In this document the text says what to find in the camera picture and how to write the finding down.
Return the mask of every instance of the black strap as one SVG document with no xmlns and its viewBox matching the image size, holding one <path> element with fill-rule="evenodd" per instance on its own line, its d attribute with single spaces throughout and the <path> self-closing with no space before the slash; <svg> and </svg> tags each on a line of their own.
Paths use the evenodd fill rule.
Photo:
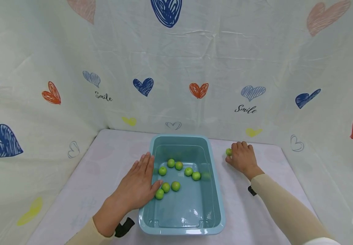
<svg viewBox="0 0 353 245">
<path fill-rule="evenodd" d="M 129 217 L 127 217 L 127 220 L 123 225 L 119 223 L 119 225 L 116 227 L 115 237 L 118 237 L 118 238 L 123 237 L 128 233 L 128 231 L 133 227 L 133 225 L 135 225 L 134 221 Z"/>
<path fill-rule="evenodd" d="M 251 188 L 251 186 L 248 187 L 248 191 L 251 193 L 252 196 L 256 195 L 255 191 Z"/>
</svg>

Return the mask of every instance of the yellow heart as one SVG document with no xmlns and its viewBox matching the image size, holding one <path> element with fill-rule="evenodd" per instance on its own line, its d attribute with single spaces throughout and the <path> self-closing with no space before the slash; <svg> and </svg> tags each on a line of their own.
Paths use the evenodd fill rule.
<svg viewBox="0 0 353 245">
<path fill-rule="evenodd" d="M 122 116 L 122 120 L 130 126 L 134 126 L 137 123 L 137 119 L 135 119 L 134 117 L 129 119 L 127 117 Z"/>
<path fill-rule="evenodd" d="M 262 129 L 257 129 L 257 130 L 254 130 L 252 128 L 246 129 L 246 134 L 250 137 L 254 137 L 256 135 L 259 135 L 261 132 L 262 132 Z"/>
<path fill-rule="evenodd" d="M 26 223 L 34 219 L 36 215 L 40 213 L 40 210 L 42 210 L 42 206 L 43 199 L 40 196 L 32 202 L 29 211 L 22 215 L 21 218 L 17 221 L 17 226 L 25 225 Z"/>
</svg>

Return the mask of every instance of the white fabric backdrop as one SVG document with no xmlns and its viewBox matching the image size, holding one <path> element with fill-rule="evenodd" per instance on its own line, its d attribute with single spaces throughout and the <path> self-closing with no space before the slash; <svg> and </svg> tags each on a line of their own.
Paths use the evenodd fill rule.
<svg viewBox="0 0 353 245">
<path fill-rule="evenodd" d="M 25 244 L 109 127 L 279 145 L 353 245 L 353 0 L 163 1 L 171 20 L 150 0 L 0 1 L 0 244 Z"/>
</svg>

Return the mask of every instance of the left hand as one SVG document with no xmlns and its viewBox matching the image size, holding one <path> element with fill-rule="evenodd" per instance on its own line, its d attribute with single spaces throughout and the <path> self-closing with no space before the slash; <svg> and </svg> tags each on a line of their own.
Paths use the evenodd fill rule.
<svg viewBox="0 0 353 245">
<path fill-rule="evenodd" d="M 142 155 L 139 161 L 135 161 L 130 171 L 112 194 L 120 203 L 126 206 L 128 212 L 145 206 L 163 184 L 162 180 L 156 181 L 153 185 L 151 184 L 153 168 L 154 156 L 147 152 L 146 155 Z"/>
<path fill-rule="evenodd" d="M 134 209 L 147 204 L 163 184 L 162 180 L 153 185 L 151 179 L 154 168 L 154 156 L 149 152 L 135 161 L 118 188 L 103 203 L 93 216 L 97 231 L 105 237 L 110 237 L 123 217 Z"/>
</svg>

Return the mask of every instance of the sleeve cuff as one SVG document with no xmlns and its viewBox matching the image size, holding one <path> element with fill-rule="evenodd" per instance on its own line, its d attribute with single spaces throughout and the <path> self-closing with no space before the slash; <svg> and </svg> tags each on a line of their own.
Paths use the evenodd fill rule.
<svg viewBox="0 0 353 245">
<path fill-rule="evenodd" d="M 251 188 L 259 195 L 265 186 L 273 184 L 274 180 L 267 174 L 257 175 L 251 180 Z"/>
<path fill-rule="evenodd" d="M 74 235 L 66 245 L 109 245 L 115 233 L 111 237 L 100 234 L 91 218 L 77 234 Z"/>
</svg>

